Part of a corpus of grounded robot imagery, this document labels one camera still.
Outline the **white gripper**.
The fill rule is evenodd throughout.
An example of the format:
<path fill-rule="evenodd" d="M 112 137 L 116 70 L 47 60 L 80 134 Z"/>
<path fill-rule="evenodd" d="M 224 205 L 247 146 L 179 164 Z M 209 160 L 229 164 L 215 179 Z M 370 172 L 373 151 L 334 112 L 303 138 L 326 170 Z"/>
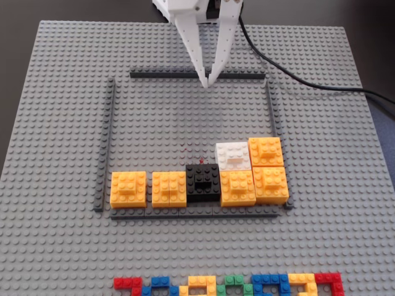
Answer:
<path fill-rule="evenodd" d="M 156 9 L 175 24 L 204 88 L 213 85 L 225 68 L 235 38 L 242 0 L 153 0 Z M 217 50 L 207 79 L 202 59 L 198 24 L 219 22 Z"/>

